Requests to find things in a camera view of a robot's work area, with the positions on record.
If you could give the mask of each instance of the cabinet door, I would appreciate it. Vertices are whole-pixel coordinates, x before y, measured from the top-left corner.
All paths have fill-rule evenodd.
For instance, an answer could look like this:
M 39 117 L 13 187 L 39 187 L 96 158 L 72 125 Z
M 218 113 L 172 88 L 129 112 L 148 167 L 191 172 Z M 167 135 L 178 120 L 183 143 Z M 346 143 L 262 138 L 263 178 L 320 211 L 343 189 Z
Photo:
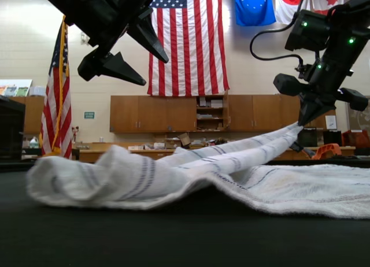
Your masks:
M 44 100 L 44 97 L 25 98 L 25 134 L 39 134 L 41 132 L 41 116 L 44 110 Z
M 196 98 L 168 98 L 166 113 L 167 131 L 197 130 Z
M 25 97 L 9 97 L 11 101 L 16 101 L 22 104 L 25 104 Z
M 274 131 L 282 127 L 280 95 L 253 95 L 255 131 Z
M 301 102 L 298 97 L 281 95 L 281 107 L 282 127 L 286 127 L 298 121 L 299 110 L 301 108 Z
M 330 116 L 330 115 L 335 115 L 336 116 L 335 110 L 330 110 L 329 112 L 326 112 L 322 116 L 320 116 L 317 119 L 315 119 L 314 121 L 312 121 L 313 126 L 318 128 L 318 129 L 327 129 L 325 116 Z
M 143 132 L 167 131 L 167 99 L 139 97 L 139 130 Z
M 230 102 L 229 102 L 228 91 L 225 92 L 223 98 L 223 119 L 224 119 L 224 130 L 230 129 Z
M 110 132 L 138 131 L 138 104 L 138 96 L 111 96 Z
M 251 95 L 229 95 L 230 131 L 253 130 L 253 99 Z

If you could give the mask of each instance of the white towel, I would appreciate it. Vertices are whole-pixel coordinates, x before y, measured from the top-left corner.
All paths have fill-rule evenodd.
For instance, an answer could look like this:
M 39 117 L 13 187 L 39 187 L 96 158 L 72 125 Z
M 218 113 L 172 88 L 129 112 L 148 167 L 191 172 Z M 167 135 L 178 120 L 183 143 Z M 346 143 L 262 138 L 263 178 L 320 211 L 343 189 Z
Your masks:
M 96 164 L 38 160 L 28 193 L 51 206 L 147 210 L 214 184 L 247 206 L 274 214 L 370 217 L 370 171 L 335 165 L 263 166 L 286 151 L 301 127 L 154 161 L 113 146 Z

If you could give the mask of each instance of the poster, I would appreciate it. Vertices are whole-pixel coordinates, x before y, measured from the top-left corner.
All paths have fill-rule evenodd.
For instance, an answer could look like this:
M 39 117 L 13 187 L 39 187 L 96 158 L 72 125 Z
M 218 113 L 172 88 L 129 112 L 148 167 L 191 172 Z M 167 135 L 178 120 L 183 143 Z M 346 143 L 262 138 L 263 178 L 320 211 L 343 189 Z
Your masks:
M 352 110 L 347 104 L 348 123 L 350 130 L 366 130 L 370 135 L 370 106 L 363 112 Z
M 31 79 L 0 79 L 0 95 L 26 97 L 31 84 Z

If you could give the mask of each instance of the american flag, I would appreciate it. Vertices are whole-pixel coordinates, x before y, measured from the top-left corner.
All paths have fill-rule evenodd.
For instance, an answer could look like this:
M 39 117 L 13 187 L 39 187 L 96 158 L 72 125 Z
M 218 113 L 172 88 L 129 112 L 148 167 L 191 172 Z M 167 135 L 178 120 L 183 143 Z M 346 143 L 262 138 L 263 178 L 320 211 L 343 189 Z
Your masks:
M 69 90 L 68 26 L 62 23 L 49 70 L 41 141 L 43 155 L 72 157 L 72 107 Z
M 169 62 L 149 57 L 149 95 L 219 94 L 229 89 L 222 0 L 154 0 L 151 15 Z

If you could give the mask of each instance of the green sign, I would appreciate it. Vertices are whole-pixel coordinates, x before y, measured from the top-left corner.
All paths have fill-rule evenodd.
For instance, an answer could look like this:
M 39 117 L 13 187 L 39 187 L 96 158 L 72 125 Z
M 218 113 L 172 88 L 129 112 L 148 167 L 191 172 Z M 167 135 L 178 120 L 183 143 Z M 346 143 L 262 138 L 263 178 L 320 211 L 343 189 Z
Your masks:
M 85 112 L 85 119 L 95 119 L 95 112 Z

